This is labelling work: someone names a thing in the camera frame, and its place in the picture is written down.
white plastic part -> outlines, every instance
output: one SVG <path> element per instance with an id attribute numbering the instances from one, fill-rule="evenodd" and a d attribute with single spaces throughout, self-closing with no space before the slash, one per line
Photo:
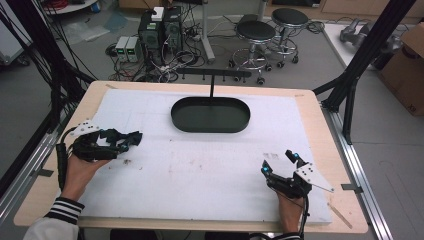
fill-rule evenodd
<path id="1" fill-rule="evenodd" d="M 71 136 L 77 137 L 84 134 L 89 134 L 92 132 L 99 131 L 100 127 L 93 123 L 91 120 L 85 120 L 84 122 L 78 124 L 77 128 L 70 133 Z"/>
<path id="2" fill-rule="evenodd" d="M 163 7 L 154 7 L 153 10 L 156 14 L 152 14 L 152 21 L 160 22 L 163 19 L 164 8 Z"/>
<path id="3" fill-rule="evenodd" d="M 324 176 L 322 176 L 312 163 L 308 163 L 305 166 L 296 169 L 295 173 L 311 185 L 329 192 L 334 192 L 334 188 L 327 182 Z"/>

white paper sheet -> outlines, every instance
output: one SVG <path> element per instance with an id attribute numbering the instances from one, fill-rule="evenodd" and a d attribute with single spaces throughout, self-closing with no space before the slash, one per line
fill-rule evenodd
<path id="1" fill-rule="evenodd" d="M 287 149 L 314 162 L 294 98 L 231 95 L 249 106 L 249 125 L 239 133 L 205 134 L 182 132 L 172 123 L 173 104 L 187 96 L 201 95 L 105 94 L 93 121 L 102 129 L 140 131 L 143 139 L 96 173 L 81 199 L 84 216 L 278 220 L 277 196 L 260 171 L 263 160 L 283 177 L 295 170 Z M 322 190 L 313 188 L 309 198 L 308 222 L 331 222 Z"/>

robotic hand controller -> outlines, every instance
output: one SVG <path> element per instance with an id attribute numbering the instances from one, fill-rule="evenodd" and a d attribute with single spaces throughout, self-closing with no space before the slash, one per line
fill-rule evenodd
<path id="1" fill-rule="evenodd" d="M 297 161 L 297 168 L 303 167 L 308 164 L 303 161 L 299 154 L 293 154 L 290 150 L 286 151 L 286 156 L 293 164 L 295 164 Z M 274 191 L 284 193 L 288 198 L 304 198 L 312 190 L 312 185 L 303 180 L 295 172 L 293 173 L 292 178 L 284 178 L 272 173 L 273 170 L 271 166 L 265 160 L 262 164 L 261 172 L 265 176 L 266 184 L 269 188 L 273 189 Z"/>
<path id="2" fill-rule="evenodd" d="M 74 143 L 66 149 L 65 137 L 70 134 L 77 137 Z M 115 129 L 102 130 L 90 120 L 66 131 L 60 143 L 56 144 L 59 187 L 63 190 L 66 180 L 69 154 L 72 151 L 79 159 L 91 162 L 95 160 L 112 160 L 119 154 L 127 152 L 131 145 L 138 146 L 143 133 L 138 131 L 122 134 Z M 106 138 L 109 146 L 100 146 L 98 139 Z"/>

human hand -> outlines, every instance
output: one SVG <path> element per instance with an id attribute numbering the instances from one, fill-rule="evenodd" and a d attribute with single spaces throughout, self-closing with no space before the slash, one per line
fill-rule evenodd
<path id="1" fill-rule="evenodd" d="M 298 232 L 300 216 L 304 208 L 303 198 L 288 198 L 284 193 L 276 192 L 278 196 L 278 209 L 283 233 Z"/>
<path id="2" fill-rule="evenodd" d="M 110 161 L 87 162 L 72 154 L 68 158 L 66 182 L 60 196 L 78 201 L 96 171 L 108 162 Z"/>

black oval tray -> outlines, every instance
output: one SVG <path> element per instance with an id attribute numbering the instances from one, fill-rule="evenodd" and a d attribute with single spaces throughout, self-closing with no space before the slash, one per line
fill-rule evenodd
<path id="1" fill-rule="evenodd" d="M 172 106 L 171 116 L 184 132 L 236 133 L 249 124 L 250 109 L 236 98 L 186 97 Z"/>

